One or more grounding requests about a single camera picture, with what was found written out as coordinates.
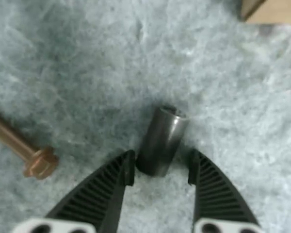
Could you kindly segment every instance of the bolt head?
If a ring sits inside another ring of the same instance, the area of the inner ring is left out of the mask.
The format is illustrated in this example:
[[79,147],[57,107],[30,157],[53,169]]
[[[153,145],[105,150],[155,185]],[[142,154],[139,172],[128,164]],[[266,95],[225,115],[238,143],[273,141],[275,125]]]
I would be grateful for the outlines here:
[[52,174],[58,165],[58,158],[53,154],[53,151],[52,147],[38,150],[26,163],[24,176],[33,176],[42,180]]

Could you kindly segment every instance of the gray carpet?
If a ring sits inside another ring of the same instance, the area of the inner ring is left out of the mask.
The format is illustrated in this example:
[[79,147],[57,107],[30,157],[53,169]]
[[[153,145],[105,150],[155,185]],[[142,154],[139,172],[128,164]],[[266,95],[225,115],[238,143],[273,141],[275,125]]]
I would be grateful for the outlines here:
[[119,151],[155,106],[192,119],[164,179],[137,172],[119,233],[189,233],[194,146],[268,233],[291,233],[291,26],[248,26],[240,0],[0,0],[0,114],[60,157],[44,181],[0,143],[0,233],[44,216]]

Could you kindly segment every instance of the metal socket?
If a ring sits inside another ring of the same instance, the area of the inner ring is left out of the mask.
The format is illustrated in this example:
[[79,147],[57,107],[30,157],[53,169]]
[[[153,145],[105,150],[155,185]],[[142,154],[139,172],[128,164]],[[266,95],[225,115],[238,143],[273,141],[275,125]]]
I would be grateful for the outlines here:
[[142,142],[137,168],[150,176],[165,176],[188,123],[189,119],[174,107],[157,108]]

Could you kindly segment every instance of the cardboard box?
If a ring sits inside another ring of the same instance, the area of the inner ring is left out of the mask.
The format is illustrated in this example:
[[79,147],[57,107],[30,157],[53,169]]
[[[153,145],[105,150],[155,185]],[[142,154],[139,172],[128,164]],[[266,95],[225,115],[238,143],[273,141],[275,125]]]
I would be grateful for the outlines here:
[[291,24],[291,0],[243,0],[242,18],[247,23]]

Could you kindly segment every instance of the bolt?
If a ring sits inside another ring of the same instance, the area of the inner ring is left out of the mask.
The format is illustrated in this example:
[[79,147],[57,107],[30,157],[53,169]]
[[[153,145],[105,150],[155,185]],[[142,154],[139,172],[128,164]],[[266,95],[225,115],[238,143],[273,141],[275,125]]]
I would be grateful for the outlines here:
[[48,177],[57,167],[58,158],[52,147],[38,149],[0,119],[0,141],[11,148],[24,162],[24,176],[34,176],[38,180]]

